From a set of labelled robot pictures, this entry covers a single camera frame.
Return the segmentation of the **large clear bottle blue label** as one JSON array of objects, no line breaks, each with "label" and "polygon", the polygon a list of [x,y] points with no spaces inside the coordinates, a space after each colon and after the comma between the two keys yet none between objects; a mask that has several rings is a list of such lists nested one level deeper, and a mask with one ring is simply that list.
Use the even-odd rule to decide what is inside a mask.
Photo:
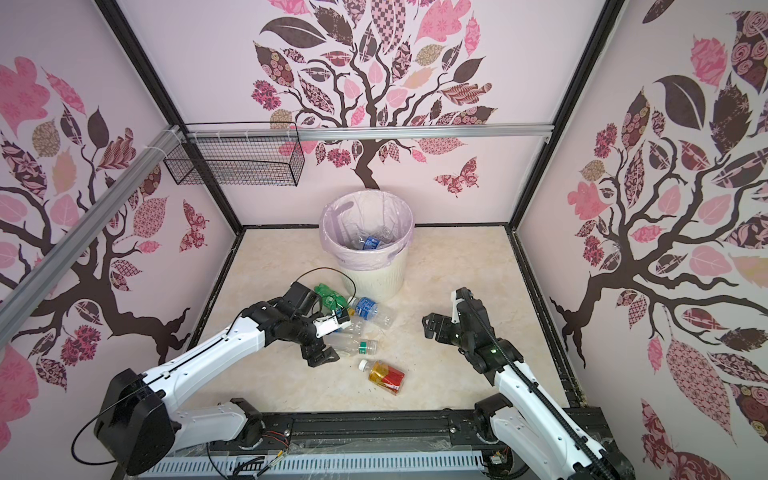
[{"label": "large clear bottle blue label", "polygon": [[351,237],[350,248],[357,251],[372,251],[391,244],[390,236],[384,231],[359,232]]}]

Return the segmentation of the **clear bottle blue chinese label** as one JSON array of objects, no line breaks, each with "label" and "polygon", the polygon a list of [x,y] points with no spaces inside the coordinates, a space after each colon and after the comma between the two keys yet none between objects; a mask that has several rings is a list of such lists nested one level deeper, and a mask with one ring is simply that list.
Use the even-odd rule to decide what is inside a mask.
[{"label": "clear bottle blue chinese label", "polygon": [[365,333],[366,321],[361,317],[353,316],[350,321],[341,326],[337,333],[350,335],[355,338],[362,337]]}]

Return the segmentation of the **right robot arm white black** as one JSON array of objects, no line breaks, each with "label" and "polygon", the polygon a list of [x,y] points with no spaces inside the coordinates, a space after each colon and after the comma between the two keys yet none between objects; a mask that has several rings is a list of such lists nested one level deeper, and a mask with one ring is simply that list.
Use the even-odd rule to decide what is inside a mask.
[{"label": "right robot arm white black", "polygon": [[458,298],[452,313],[422,318],[427,339],[455,346],[497,393],[475,406],[479,437],[509,447],[540,479],[634,479],[615,443],[605,446],[546,392],[511,342],[497,336],[487,310]]}]

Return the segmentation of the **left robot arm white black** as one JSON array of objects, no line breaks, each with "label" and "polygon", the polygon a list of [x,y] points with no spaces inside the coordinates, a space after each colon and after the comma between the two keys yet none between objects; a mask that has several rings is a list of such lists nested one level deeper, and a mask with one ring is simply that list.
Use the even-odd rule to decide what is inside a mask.
[{"label": "left robot arm white black", "polygon": [[266,426],[248,401],[233,398],[194,411],[182,406],[229,367],[276,341],[299,345],[310,367],[337,361],[323,338],[347,324],[349,316],[344,309],[323,314],[320,301],[316,292],[295,282],[283,296],[243,309],[228,327],[183,355],[143,373],[120,372],[95,419],[95,437],[130,476],[196,445],[221,441],[256,447]]}]

